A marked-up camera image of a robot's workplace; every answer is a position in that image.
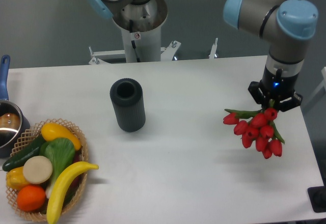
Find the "white table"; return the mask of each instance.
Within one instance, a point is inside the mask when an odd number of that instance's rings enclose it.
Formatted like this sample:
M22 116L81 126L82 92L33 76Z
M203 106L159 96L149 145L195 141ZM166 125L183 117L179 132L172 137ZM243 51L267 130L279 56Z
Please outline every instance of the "white table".
M247 91L266 57L12 69L10 101L31 124L63 118L87 137L86 193L59 223L263 223L324 218L307 188L322 179L300 108L280 113L283 156L244 149L224 108L256 110ZM143 87L145 126L122 131L109 91L121 78ZM0 223L26 223L7 204L0 172Z

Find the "blue pot handle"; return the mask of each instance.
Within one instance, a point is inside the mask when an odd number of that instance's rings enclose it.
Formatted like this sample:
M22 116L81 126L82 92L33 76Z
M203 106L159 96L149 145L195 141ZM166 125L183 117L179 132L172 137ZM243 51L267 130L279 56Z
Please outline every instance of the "blue pot handle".
M10 56L3 55L0 63L0 100L9 100L7 78L10 65Z

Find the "fruit basket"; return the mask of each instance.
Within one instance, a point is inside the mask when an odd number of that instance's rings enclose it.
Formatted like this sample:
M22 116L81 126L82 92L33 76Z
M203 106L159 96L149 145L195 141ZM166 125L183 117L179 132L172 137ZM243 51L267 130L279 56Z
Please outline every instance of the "fruit basket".
M22 150L28 144L30 144L41 133L41 128L46 123L60 124L66 127L70 132L72 132L79 139L81 144L81 149L78 150L79 161L88 162L88 148L87 148L85 135L83 134L83 132L80 130L78 126L76 126L72 122L63 119L48 119L46 121L41 121L40 123L35 124L30 129L27 129L17 140L14 148L12 149L12 153L10 156L17 154L20 150ZM71 194L72 195L70 197L71 199L69 199L68 202L64 204L61 215L71 210L75 206L75 204L79 201L80 197L82 196L85 190L86 179L87 179L87 172L81 175L77 189L73 194ZM20 217L24 218L25 220L34 221L34 222L47 221L46 218L47 203L45 203L42 208L40 208L38 211L35 212L22 211L18 208L17 205L18 192L19 192L18 190L12 189L11 187L7 186L6 193L7 193L8 203L9 205L12 206L15 213Z

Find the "orange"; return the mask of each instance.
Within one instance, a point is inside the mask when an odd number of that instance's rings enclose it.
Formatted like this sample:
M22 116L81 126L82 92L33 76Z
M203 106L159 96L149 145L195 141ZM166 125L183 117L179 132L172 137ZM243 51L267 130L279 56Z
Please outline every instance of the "orange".
M28 185L19 191L17 195L17 205L22 211L33 211L42 207L46 194L42 187Z

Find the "red tulip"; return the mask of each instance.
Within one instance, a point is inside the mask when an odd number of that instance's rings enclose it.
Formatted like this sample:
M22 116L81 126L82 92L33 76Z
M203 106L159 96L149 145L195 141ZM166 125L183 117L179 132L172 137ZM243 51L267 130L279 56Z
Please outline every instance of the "red tulip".
M277 110L274 108L268 108L264 111L264 115L268 121L273 121L277 118Z
M268 140L259 136L256 139L256 149L258 152L263 152L268 144Z
M260 135L265 139L270 139L274 135L274 128L270 125L265 125L260 128Z
M273 154L273 153L272 153L271 150L269 149L269 145L267 145L267 147L266 147L265 150L263 151L264 158L265 158L265 159L269 159L269 158L271 158L272 154Z
M278 139L274 139L269 144L270 150L275 156L282 156L282 143Z
M263 113L259 113L253 117L253 119L250 122L250 126L254 128L260 128L265 125L267 125L268 121Z
M239 118L236 118L236 113L230 113L223 118L223 123L226 125L235 125L239 123Z
M246 134L242 135L242 145L247 149L251 147L251 144L253 143L253 140L250 139Z
M245 135L250 139L255 139L259 136L259 130L257 128L253 128L253 127L249 126L246 129Z
M235 127L234 127L234 134L236 135L242 135L246 132L246 129L248 128L247 121L240 121Z

